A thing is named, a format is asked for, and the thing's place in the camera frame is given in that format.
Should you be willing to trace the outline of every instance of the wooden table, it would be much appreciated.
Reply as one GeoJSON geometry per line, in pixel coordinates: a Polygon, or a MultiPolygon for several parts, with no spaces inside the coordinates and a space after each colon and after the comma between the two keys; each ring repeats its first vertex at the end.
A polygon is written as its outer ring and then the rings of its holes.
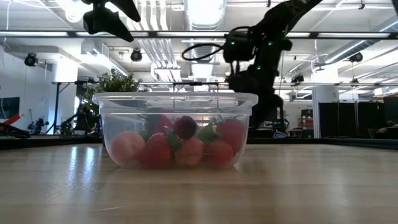
{"type": "Polygon", "coordinates": [[[398,152],[255,145],[231,170],[125,170],[97,144],[0,151],[0,223],[398,223],[398,152]]]}

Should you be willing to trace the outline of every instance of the air duct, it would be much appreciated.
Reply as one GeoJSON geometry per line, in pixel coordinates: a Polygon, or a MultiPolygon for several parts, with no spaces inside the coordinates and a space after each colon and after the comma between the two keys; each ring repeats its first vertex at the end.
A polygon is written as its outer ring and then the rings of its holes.
{"type": "MultiPolygon", "coordinates": [[[[134,3],[136,4],[137,8],[139,7],[138,5],[138,0],[134,0],[134,3]]],[[[133,22],[130,18],[127,17],[127,27],[131,30],[142,30],[140,24],[133,22]]],[[[139,45],[141,46],[142,49],[144,49],[144,52],[147,54],[149,59],[157,68],[162,67],[162,64],[160,63],[160,60],[157,59],[155,52],[153,51],[152,47],[150,46],[149,40],[148,39],[138,39],[137,40],[139,45]]]]}
{"type": "MultiPolygon", "coordinates": [[[[394,18],[380,25],[378,28],[374,29],[373,32],[396,32],[397,30],[398,21],[396,18],[394,18]]],[[[380,42],[380,40],[354,40],[328,55],[318,57],[318,63],[314,63],[313,57],[310,57],[309,60],[312,62],[303,62],[297,68],[291,70],[289,73],[292,73],[294,71],[297,71],[299,73],[305,73],[306,71],[311,70],[313,65],[318,67],[339,62],[378,42],[380,42]]]]}
{"type": "MultiPolygon", "coordinates": [[[[162,30],[169,30],[166,21],[166,12],[167,12],[166,0],[160,0],[159,4],[160,4],[160,26],[162,30]]],[[[179,68],[179,66],[177,65],[177,60],[175,59],[172,41],[170,39],[164,39],[164,42],[166,44],[166,51],[169,53],[169,56],[171,58],[171,63],[173,65],[173,68],[179,68]]]]}
{"type": "MultiPolygon", "coordinates": [[[[149,26],[147,23],[147,1],[141,0],[141,26],[144,30],[149,30],[149,26]]],[[[162,68],[166,68],[166,63],[163,60],[162,53],[160,49],[156,47],[156,42],[154,39],[149,39],[149,47],[155,52],[155,58],[160,61],[162,68]]]]}
{"type": "MultiPolygon", "coordinates": [[[[382,29],[377,29],[375,31],[377,32],[396,32],[398,30],[398,21],[394,21],[393,23],[389,24],[388,26],[382,28],[382,29]]],[[[343,59],[346,59],[361,50],[364,50],[381,40],[362,40],[362,41],[353,41],[344,47],[338,49],[337,51],[328,54],[325,59],[323,60],[325,64],[333,64],[336,62],[339,62],[343,59]]]]}
{"type": "MultiPolygon", "coordinates": [[[[185,20],[189,30],[209,31],[221,30],[224,24],[226,0],[184,0],[185,20]]],[[[192,50],[191,57],[202,57],[214,51],[213,47],[200,47],[192,50]]],[[[210,62],[213,57],[201,62],[210,62]]],[[[193,76],[210,78],[212,65],[192,65],[193,76]]]]}
{"type": "MultiPolygon", "coordinates": [[[[153,30],[159,30],[159,26],[157,25],[157,6],[156,6],[156,0],[149,0],[150,2],[150,26],[153,28],[153,30]]],[[[163,50],[164,55],[162,54],[162,52],[159,50],[160,52],[160,59],[161,60],[165,60],[167,61],[166,63],[166,67],[165,68],[172,68],[173,67],[173,63],[172,63],[172,59],[166,49],[166,44],[164,39],[155,39],[154,40],[156,46],[160,46],[160,48],[163,50]]]]}

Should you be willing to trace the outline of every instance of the fluorescent light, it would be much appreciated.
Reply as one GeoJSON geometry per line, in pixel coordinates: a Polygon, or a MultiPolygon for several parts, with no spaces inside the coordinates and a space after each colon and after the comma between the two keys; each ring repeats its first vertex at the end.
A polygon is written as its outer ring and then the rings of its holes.
{"type": "MultiPolygon", "coordinates": [[[[132,32],[130,32],[130,34],[131,34],[133,37],[148,37],[148,36],[149,36],[148,32],[136,32],[136,31],[132,31],[132,32]]],[[[114,37],[113,34],[109,34],[109,33],[107,33],[107,32],[98,32],[98,33],[96,33],[96,34],[89,34],[89,33],[87,33],[87,32],[76,32],[76,35],[79,36],[79,37],[92,37],[92,36],[95,36],[95,37],[105,37],[105,38],[107,38],[107,37],[114,37]]]]}
{"type": "Polygon", "coordinates": [[[318,37],[340,37],[340,38],[386,38],[390,33],[319,33],[318,37]]]}
{"type": "Polygon", "coordinates": [[[181,40],[181,43],[184,43],[184,44],[200,44],[200,43],[218,43],[218,44],[223,44],[223,43],[225,43],[225,40],[197,40],[197,39],[191,39],[191,40],[181,40]]]}
{"type": "Polygon", "coordinates": [[[287,37],[309,37],[309,32],[290,32],[286,35],[287,37]]]}
{"type": "Polygon", "coordinates": [[[158,32],[157,35],[159,37],[224,37],[227,32],[158,32]]]}
{"type": "Polygon", "coordinates": [[[103,37],[112,37],[113,34],[109,34],[107,32],[98,32],[96,34],[89,34],[87,32],[76,32],[76,35],[79,37],[91,37],[91,36],[103,36],[103,37]]]}
{"type": "Polygon", "coordinates": [[[67,37],[66,32],[36,32],[36,31],[0,31],[0,36],[3,37],[30,37],[30,36],[41,36],[41,37],[67,37]]]}
{"type": "Polygon", "coordinates": [[[130,32],[133,37],[148,37],[148,32],[130,32]]]}

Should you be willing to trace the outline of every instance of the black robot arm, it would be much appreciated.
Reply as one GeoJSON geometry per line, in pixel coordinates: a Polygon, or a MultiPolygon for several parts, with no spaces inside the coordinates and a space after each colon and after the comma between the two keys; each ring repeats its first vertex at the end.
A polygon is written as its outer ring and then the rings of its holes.
{"type": "Polygon", "coordinates": [[[185,60],[200,60],[223,50],[225,62],[231,64],[231,75],[226,79],[229,89],[235,92],[258,95],[259,102],[253,107],[250,127],[257,129],[270,110],[283,106],[283,100],[274,94],[274,80],[279,75],[278,65],[283,50],[290,50],[292,43],[286,34],[298,21],[322,0],[290,0],[279,3],[268,10],[264,18],[252,27],[237,27],[229,32],[223,46],[197,44],[187,48],[182,57],[185,60]],[[200,58],[186,58],[185,54],[196,47],[219,47],[218,50],[200,58]],[[239,62],[254,63],[245,71],[239,71],[239,62]]]}

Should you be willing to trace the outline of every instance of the desk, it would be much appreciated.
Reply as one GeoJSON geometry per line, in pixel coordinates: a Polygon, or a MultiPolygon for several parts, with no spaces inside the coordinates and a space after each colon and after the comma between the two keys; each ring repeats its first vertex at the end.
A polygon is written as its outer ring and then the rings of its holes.
{"type": "Polygon", "coordinates": [[[398,152],[253,145],[230,170],[119,169],[99,144],[0,151],[1,223],[398,223],[398,152]]]}

